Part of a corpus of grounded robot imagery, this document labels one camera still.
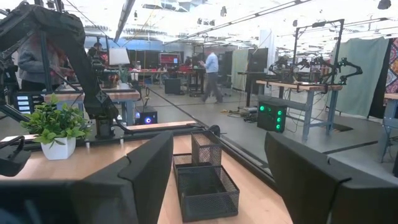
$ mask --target pipe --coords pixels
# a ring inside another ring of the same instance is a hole
[[[132,6],[134,5],[135,2],[136,2],[136,0],[126,0],[126,2],[124,3],[123,8],[122,8],[122,13],[121,13],[120,19],[119,19],[118,29],[116,31],[116,35],[114,36],[115,42],[117,42],[119,40],[120,35],[123,32],[124,26],[126,25],[127,19],[130,16]]]
[[[250,19],[257,18],[257,17],[260,17],[260,16],[265,16],[267,14],[278,12],[278,11],[281,11],[281,10],[284,10],[284,9],[287,9],[287,8],[290,8],[290,7],[293,7],[293,6],[298,6],[300,4],[303,4],[303,3],[306,3],[306,2],[310,2],[310,1],[312,1],[312,0],[295,0],[295,1],[291,1],[291,2],[285,3],[285,4],[281,4],[280,6],[275,6],[275,7],[272,7],[270,9],[265,9],[263,11],[259,11],[259,12],[253,13],[251,15],[244,16],[244,17],[242,17],[240,19],[235,19],[235,20],[233,20],[231,22],[227,22],[225,24],[222,24],[222,25],[219,25],[219,26],[207,29],[207,30],[199,31],[199,32],[194,33],[194,34],[190,34],[190,35],[188,35],[186,37],[183,37],[183,38],[180,38],[178,40],[173,40],[173,41],[167,42],[164,45],[171,44],[171,43],[178,42],[178,41],[185,40],[185,39],[189,39],[191,37],[195,37],[195,36],[198,36],[200,34],[204,34],[204,33],[210,32],[210,31],[214,31],[214,30],[218,30],[218,29],[230,26],[232,24],[237,24],[237,23],[240,23],[240,22],[248,21]]]

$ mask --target green plant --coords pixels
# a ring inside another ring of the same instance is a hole
[[[21,121],[21,126],[31,134],[38,135],[34,142],[43,144],[64,144],[55,138],[86,138],[90,129],[83,118],[83,112],[67,104],[62,106],[62,110],[56,110],[57,103],[57,97],[53,94],[51,101],[36,106],[34,113],[28,114],[30,121]]]

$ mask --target ceiling light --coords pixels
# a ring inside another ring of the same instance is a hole
[[[390,0],[380,0],[379,6],[377,7],[378,9],[389,9],[391,7],[391,1]]]

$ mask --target black mesh organizer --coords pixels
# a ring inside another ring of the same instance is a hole
[[[222,145],[211,131],[197,131],[191,133],[192,163],[200,166],[211,164],[221,165]]]
[[[192,154],[173,156],[182,220],[194,222],[238,214],[239,189],[222,166],[197,166]]]

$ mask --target table lamp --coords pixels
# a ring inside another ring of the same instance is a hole
[[[130,59],[127,49],[124,47],[111,48],[109,50],[109,65],[119,65],[119,77],[123,83],[127,82],[128,72],[122,70],[122,65],[129,65]]]

